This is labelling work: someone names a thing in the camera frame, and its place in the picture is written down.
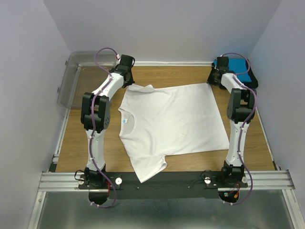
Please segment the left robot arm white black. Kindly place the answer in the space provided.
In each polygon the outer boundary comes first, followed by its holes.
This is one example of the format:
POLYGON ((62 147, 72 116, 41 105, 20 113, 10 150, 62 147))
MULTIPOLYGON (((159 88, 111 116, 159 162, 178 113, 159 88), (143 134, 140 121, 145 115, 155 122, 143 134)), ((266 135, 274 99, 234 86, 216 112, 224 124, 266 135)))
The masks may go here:
POLYGON ((85 181, 94 188, 114 187, 105 173, 104 136, 111 120, 111 99, 120 88, 134 83, 132 67, 135 58, 122 55, 119 63, 110 69, 106 80, 93 92, 84 93, 81 104, 81 123, 88 139, 88 161, 85 181))

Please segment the white t shirt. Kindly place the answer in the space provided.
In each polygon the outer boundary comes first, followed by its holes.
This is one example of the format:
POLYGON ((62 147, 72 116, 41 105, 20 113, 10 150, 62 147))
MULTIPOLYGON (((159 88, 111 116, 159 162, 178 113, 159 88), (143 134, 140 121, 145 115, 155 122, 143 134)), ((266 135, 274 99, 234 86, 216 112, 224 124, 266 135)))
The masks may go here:
POLYGON ((228 136, 210 85, 127 87, 119 137, 140 182, 167 167, 165 158, 227 150, 228 136))

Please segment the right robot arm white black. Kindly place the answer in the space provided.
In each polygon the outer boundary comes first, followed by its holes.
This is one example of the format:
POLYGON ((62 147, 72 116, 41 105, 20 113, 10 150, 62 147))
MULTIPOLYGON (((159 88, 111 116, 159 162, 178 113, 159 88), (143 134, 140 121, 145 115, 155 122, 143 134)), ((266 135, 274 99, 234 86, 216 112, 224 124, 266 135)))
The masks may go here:
POLYGON ((230 93, 226 111, 230 121, 229 149, 221 171, 210 175, 218 187, 233 187, 238 183, 247 186, 244 146, 257 104, 255 90, 238 79, 240 73, 230 70, 228 55, 225 53, 216 58, 207 80, 210 85, 220 86, 230 93))

